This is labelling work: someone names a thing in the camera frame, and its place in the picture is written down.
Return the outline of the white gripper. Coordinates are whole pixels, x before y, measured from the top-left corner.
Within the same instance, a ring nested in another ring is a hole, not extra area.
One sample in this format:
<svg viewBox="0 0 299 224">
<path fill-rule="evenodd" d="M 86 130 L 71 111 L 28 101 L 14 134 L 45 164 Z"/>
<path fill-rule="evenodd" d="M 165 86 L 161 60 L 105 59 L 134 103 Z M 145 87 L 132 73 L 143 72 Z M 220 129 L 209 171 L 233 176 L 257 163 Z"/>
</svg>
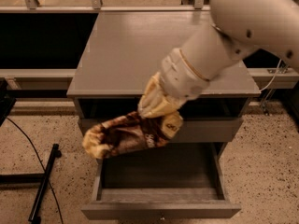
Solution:
<svg viewBox="0 0 299 224">
<path fill-rule="evenodd" d="M 187 100 L 196 99 L 208 84 L 190 68 L 180 49 L 172 49 L 162 60 L 160 72 L 150 78 L 138 113 L 154 119 L 176 112 Z"/>
</svg>

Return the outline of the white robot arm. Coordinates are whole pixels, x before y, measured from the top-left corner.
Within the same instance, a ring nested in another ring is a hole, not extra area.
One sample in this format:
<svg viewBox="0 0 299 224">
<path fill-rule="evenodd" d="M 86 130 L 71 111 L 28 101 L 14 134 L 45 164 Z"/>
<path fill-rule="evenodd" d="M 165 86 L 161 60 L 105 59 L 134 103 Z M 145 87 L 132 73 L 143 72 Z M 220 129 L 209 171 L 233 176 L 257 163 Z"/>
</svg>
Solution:
<svg viewBox="0 0 299 224">
<path fill-rule="evenodd" d="M 194 100 L 223 69 L 258 49 L 299 68 L 299 6 L 292 0 L 210 0 L 198 31 L 172 49 L 138 104 L 144 118 L 157 118 Z"/>
</svg>

